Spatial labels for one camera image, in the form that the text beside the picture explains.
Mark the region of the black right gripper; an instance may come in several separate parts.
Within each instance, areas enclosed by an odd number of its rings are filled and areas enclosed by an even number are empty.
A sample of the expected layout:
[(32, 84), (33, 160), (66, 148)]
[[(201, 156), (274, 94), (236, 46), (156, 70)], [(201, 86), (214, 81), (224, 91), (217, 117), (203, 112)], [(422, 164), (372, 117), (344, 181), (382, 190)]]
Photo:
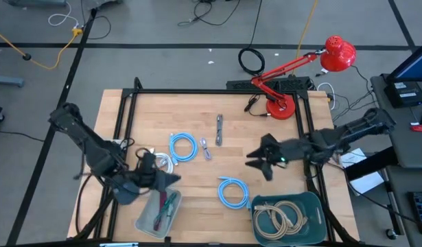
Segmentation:
[[(276, 160), (288, 163), (289, 161), (303, 160), (312, 154), (314, 148), (311, 143), (300, 139), (288, 139), (279, 142), (270, 134), (262, 136), (259, 147), (247, 154), (247, 158), (265, 158), (274, 152)], [(276, 163), (269, 163), (264, 160), (248, 161), (245, 165), (259, 169), (267, 181), (273, 179), (272, 166)]]

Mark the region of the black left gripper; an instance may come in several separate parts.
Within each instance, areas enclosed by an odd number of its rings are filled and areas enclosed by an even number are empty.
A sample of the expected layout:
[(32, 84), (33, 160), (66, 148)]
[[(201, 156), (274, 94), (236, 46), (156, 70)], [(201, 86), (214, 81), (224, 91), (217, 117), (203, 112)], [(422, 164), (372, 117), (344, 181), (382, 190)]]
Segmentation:
[(181, 179), (178, 174), (168, 174), (154, 167), (156, 156), (146, 152), (139, 158), (137, 166), (126, 172), (126, 191), (139, 196), (140, 188), (164, 192), (172, 184)]

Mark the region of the light grey plastic bin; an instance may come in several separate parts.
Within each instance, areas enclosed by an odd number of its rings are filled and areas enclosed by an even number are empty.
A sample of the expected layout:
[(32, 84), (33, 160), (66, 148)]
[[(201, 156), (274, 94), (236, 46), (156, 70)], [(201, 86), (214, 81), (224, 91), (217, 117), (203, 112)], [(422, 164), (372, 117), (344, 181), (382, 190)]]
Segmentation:
[(182, 194), (176, 189), (167, 188), (164, 193), (152, 191), (134, 223), (135, 228), (158, 239), (167, 237), (181, 201)]

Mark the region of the teal plastic bin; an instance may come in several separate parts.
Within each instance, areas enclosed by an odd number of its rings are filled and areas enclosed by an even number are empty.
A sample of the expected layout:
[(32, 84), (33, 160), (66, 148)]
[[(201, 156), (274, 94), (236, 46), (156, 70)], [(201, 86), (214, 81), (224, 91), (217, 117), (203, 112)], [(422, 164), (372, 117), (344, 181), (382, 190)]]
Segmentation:
[(323, 208), (312, 192), (256, 196), (250, 214), (255, 239), (263, 247), (318, 244), (327, 236)]

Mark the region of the red desk lamp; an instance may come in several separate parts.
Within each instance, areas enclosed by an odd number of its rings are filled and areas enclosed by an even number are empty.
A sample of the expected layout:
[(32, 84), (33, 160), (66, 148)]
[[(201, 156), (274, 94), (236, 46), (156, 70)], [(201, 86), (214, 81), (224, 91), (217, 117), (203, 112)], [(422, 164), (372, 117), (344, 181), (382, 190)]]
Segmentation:
[(321, 67), (328, 72), (341, 72), (354, 64), (357, 58), (356, 48), (340, 36), (330, 36), (325, 47), (309, 52), (290, 62), (287, 62), (271, 71), (256, 75), (251, 79), (251, 83), (266, 93), (267, 115), (285, 120), (290, 118), (296, 111), (296, 103), (292, 96), (285, 93), (278, 93), (266, 85), (267, 82), (289, 71), (309, 64), (320, 58)]

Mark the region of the white paper sheet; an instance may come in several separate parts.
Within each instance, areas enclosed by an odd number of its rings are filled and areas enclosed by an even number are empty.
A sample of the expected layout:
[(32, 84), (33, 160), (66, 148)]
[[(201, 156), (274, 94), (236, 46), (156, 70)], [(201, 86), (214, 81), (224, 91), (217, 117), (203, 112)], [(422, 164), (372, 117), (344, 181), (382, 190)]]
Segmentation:
[[(349, 168), (365, 159), (366, 155), (360, 148), (354, 149), (340, 157), (343, 168)], [(360, 196), (361, 194), (374, 189), (376, 186), (384, 182), (382, 176), (378, 172), (373, 172), (371, 174), (354, 179), (351, 178), (350, 174), (348, 174), (347, 177), (356, 196)]]

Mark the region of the black computer box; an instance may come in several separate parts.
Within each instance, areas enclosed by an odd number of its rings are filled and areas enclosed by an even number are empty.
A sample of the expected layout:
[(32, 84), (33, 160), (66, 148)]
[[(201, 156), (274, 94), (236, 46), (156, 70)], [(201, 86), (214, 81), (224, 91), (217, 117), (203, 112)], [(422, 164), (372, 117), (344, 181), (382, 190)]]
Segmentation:
[(417, 82), (394, 82), (384, 92), (394, 108), (405, 108), (422, 104), (422, 89)]

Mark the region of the black side desk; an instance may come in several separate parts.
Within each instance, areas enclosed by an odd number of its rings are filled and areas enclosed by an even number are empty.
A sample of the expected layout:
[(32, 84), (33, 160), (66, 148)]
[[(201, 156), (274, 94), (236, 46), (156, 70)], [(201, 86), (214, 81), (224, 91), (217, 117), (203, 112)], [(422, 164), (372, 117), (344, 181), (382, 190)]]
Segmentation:
[[(396, 121), (395, 129), (389, 134), (392, 145), (367, 159), (346, 168), (347, 175), (359, 178), (391, 166), (422, 169), (422, 132), (411, 131), (411, 126), (422, 125), (422, 104), (418, 106), (394, 108), (386, 96), (384, 89), (394, 82), (387, 80), (382, 74), (371, 78), (378, 105), (386, 110)], [(422, 82), (417, 82), (422, 89)]]

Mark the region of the computer monitor blue screen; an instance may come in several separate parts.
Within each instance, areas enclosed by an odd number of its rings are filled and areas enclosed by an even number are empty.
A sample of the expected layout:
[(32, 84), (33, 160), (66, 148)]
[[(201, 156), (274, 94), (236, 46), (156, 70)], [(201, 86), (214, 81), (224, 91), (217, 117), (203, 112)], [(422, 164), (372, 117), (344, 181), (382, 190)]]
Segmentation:
[(422, 82), (422, 46), (390, 73), (387, 80), (391, 82)]

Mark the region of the grey furniture foot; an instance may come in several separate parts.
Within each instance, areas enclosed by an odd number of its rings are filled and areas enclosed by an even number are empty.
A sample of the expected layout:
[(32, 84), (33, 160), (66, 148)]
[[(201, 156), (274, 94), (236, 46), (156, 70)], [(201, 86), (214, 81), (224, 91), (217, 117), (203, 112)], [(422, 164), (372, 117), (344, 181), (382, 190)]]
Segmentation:
[(24, 79), (23, 78), (14, 78), (0, 75), (0, 84), (23, 87)]

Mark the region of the grey furniture base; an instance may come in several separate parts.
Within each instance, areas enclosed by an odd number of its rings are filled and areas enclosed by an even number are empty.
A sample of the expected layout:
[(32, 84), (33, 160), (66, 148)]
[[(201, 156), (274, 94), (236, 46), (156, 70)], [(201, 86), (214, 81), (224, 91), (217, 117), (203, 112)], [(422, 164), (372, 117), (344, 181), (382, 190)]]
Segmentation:
[(60, 6), (67, 7), (67, 0), (3, 0), (9, 5), (18, 7), (28, 6)]

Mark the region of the black metal table frame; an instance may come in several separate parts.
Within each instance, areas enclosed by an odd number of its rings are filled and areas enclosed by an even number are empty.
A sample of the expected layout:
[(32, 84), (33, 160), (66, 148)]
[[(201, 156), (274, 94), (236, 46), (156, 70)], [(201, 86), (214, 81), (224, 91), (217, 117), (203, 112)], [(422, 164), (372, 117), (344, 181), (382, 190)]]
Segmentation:
[(254, 106), (254, 115), (245, 113), (249, 96), (218, 89), (106, 89), (93, 127), (105, 139), (134, 139), (126, 156), (131, 166), (136, 164), (137, 148), (168, 151), (169, 136), (184, 131), (206, 138), (213, 158), (206, 161), (199, 154), (176, 167), (181, 180), (175, 188), (182, 201), (167, 239), (149, 236), (134, 226), (146, 196), (128, 206), (108, 207), (99, 235), (121, 243), (136, 242), (139, 247), (256, 246), (249, 211), (229, 209), (218, 199), (220, 177), (244, 180), (252, 196), (303, 193), (307, 186), (302, 162), (275, 168), (268, 182), (260, 171), (245, 165), (246, 155), (258, 147), (264, 134), (289, 139), (308, 130), (330, 128), (333, 123), (321, 91), (310, 91), (300, 100), (298, 114), (286, 120), (262, 117), (263, 100)]

